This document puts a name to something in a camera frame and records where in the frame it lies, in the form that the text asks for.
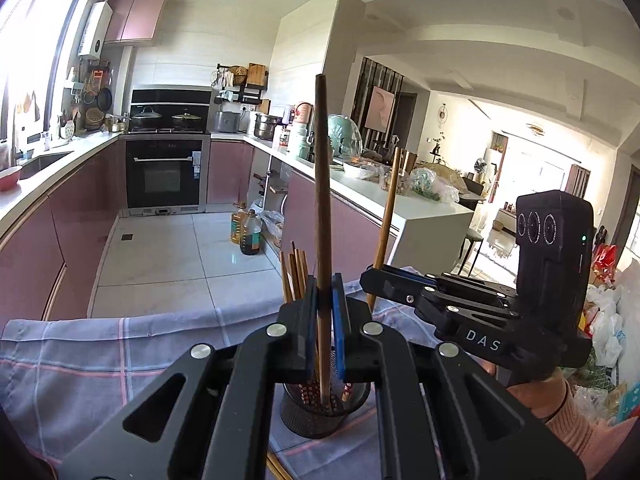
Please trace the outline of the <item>person right hand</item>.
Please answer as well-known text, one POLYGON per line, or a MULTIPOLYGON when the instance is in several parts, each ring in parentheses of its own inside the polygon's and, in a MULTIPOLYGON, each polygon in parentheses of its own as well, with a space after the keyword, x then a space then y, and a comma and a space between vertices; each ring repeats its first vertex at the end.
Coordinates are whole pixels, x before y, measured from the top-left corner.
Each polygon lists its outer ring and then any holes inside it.
POLYGON ((511 386, 508 391, 534 416, 545 422, 562 410, 568 398, 567 382, 559 367, 547 378, 511 386))

